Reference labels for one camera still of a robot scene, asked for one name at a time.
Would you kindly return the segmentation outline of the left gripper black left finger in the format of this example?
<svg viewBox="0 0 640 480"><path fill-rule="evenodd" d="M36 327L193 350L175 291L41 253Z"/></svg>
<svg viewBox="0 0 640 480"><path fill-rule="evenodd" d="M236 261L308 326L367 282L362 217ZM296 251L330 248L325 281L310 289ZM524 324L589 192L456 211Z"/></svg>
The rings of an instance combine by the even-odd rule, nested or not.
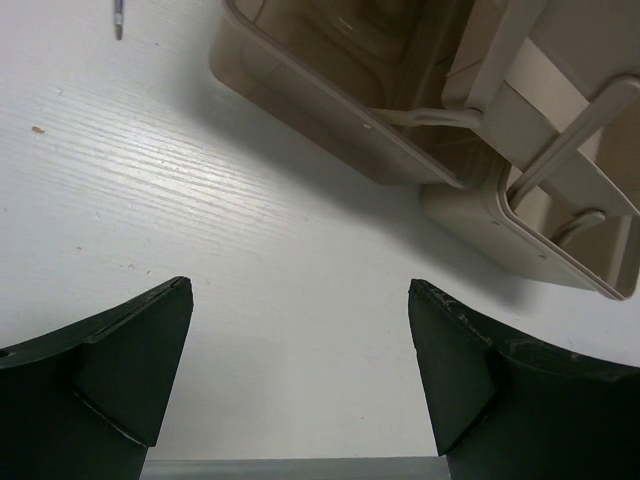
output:
<svg viewBox="0 0 640 480"><path fill-rule="evenodd" d="M193 312L172 278L1 350L4 479L137 479L156 446Z"/></svg>

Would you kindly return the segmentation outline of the long green-handled screwdriver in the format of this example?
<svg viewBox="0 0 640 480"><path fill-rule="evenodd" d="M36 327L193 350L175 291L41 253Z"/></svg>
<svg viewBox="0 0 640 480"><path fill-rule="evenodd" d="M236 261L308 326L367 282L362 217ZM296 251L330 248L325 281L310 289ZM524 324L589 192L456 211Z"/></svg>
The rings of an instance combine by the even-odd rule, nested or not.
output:
<svg viewBox="0 0 640 480"><path fill-rule="evenodd" d="M113 19L114 19L114 33L117 41L121 41L123 38L124 27L124 1L113 1Z"/></svg>

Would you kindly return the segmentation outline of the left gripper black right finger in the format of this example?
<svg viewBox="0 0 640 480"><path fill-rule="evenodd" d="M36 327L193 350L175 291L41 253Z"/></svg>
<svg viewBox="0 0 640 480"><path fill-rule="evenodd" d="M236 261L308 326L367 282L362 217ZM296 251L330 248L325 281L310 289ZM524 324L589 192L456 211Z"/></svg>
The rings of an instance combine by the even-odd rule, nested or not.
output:
<svg viewBox="0 0 640 480"><path fill-rule="evenodd" d="M539 340L424 280L408 316L454 479L635 479L639 371Z"/></svg>

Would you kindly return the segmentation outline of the beige plastic toolbox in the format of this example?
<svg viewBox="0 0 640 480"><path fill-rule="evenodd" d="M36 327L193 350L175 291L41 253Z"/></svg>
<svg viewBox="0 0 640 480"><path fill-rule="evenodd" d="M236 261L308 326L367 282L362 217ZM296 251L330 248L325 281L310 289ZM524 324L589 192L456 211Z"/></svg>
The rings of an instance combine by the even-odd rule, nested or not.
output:
<svg viewBox="0 0 640 480"><path fill-rule="evenodd" d="M527 279L639 281L635 1L225 1L213 75Z"/></svg>

